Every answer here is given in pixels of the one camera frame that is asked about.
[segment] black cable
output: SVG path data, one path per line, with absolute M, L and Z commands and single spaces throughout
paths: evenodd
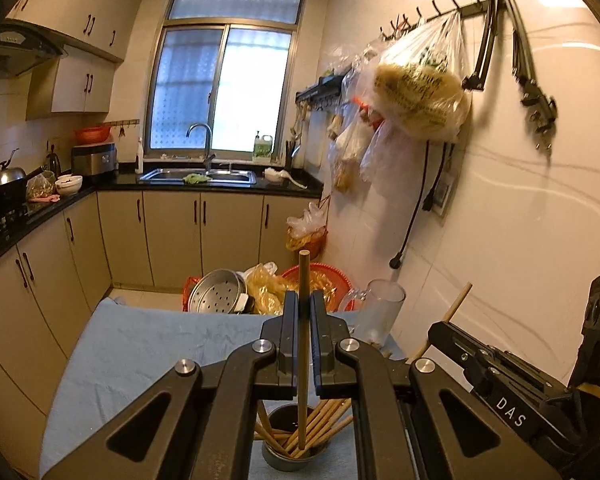
M 418 209 L 420 208 L 420 200 L 422 200 L 422 194 L 424 193 L 424 183 L 427 178 L 427 162 L 429 161 L 429 141 L 427 141 L 427 145 L 424 150 L 424 168 L 422 169 L 422 185 L 420 186 L 420 194 L 418 195 L 418 201 L 416 202 L 416 207 L 413 208 L 413 214 L 411 215 L 411 221 L 409 222 L 409 227 L 407 228 L 407 234 L 404 236 L 404 241 L 402 242 L 402 248 L 400 251 L 389 261 L 389 267 L 392 269 L 399 269 L 402 264 L 402 255 L 404 254 L 404 249 L 407 246 L 407 240 L 409 239 L 409 234 L 411 233 L 411 228 L 413 227 L 413 221 L 416 219 L 416 215 L 418 213 Z
M 440 159 L 440 166 L 438 168 L 438 174 L 436 175 L 436 179 L 433 181 L 433 186 L 429 189 L 429 193 L 424 199 L 422 203 L 423 211 L 431 211 L 433 207 L 433 195 L 436 192 L 436 187 L 438 186 L 438 181 L 440 180 L 440 175 L 442 174 L 442 169 L 445 167 L 446 163 L 446 142 L 442 145 L 442 158 Z

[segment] kitchen sink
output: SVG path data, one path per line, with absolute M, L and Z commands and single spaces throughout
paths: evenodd
M 256 174 L 253 171 L 241 170 L 205 170 L 204 168 L 158 168 L 149 171 L 140 177 L 142 182 L 156 184 L 178 184 L 188 174 L 196 173 L 208 176 L 208 184 L 237 184 L 250 186 L 256 183 Z

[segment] wall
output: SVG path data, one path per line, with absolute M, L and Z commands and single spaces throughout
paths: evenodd
M 74 130 L 88 125 L 90 119 L 82 115 L 25 121 L 30 74 L 19 78 L 0 80 L 0 162 L 7 160 L 11 150 L 12 166 L 32 171 L 46 163 L 47 141 L 54 144 L 63 170 L 71 168 L 71 147 Z
M 116 70 L 111 106 L 106 120 L 140 119 L 138 127 L 125 126 L 124 137 L 118 137 L 119 128 L 114 128 L 112 131 L 114 138 L 117 139 L 118 160 L 121 162 L 135 160 L 138 135 L 142 135 L 144 131 L 155 49 L 168 3 L 169 0 L 142 0 L 131 32 L 125 61 Z M 316 79 L 327 3 L 328 0 L 305 0 L 286 104 L 283 128 L 285 135 L 288 135 L 296 118 L 294 105 L 296 92 L 313 84 Z M 298 161 L 302 164 L 302 152 Z
M 471 0 L 457 0 L 461 5 Z M 441 10 L 449 0 L 436 0 Z M 510 349 L 566 380 L 582 339 L 589 285 L 600 274 L 600 26 L 581 0 L 517 0 L 538 80 L 558 104 L 557 135 L 548 158 L 535 149 L 520 91 L 511 76 L 512 39 L 502 27 L 483 93 L 454 155 L 459 184 L 445 218 L 420 211 L 404 263 L 388 261 L 402 243 L 420 187 L 424 147 L 407 143 L 371 186 L 334 192 L 324 260 L 357 285 L 397 280 L 408 299 L 393 334 L 407 354 L 418 349 L 462 286 L 474 288 L 453 322 L 485 343 Z M 330 0 L 320 67 L 339 45 L 361 49 L 398 12 L 434 15 L 431 0 Z M 464 23 L 473 66 L 482 18 Z M 314 112 L 310 142 L 324 138 L 327 117 Z M 330 188 L 326 150 L 318 172 Z M 429 181 L 440 160 L 432 146 Z M 456 377 L 459 368 L 435 349 Z

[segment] blue tablecloth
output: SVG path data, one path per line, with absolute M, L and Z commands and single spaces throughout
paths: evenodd
M 355 313 L 343 313 L 352 322 Z M 239 346 L 257 339 L 267 316 L 188 314 L 118 305 L 103 300 L 80 336 L 64 371 L 46 423 L 40 457 L 40 476 L 99 430 L 151 384 L 177 359 L 190 358 L 201 365 L 226 359 Z M 390 339 L 386 348 L 393 358 L 402 355 Z M 309 403 L 318 399 L 310 385 Z M 266 401 L 267 411 L 288 401 Z M 262 458 L 261 442 L 254 442 L 250 479 L 286 478 Z M 353 427 L 336 435 L 329 449 L 296 479 L 357 478 Z

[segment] frosted glass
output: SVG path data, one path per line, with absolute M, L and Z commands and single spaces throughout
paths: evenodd
M 275 139 L 291 34 L 231 28 L 216 99 L 214 150 L 251 152 L 256 132 Z
M 152 108 L 153 149 L 204 148 L 208 96 L 214 82 L 221 29 L 168 30 L 164 37 Z
M 299 7 L 300 0 L 174 0 L 169 18 L 252 18 L 295 23 Z

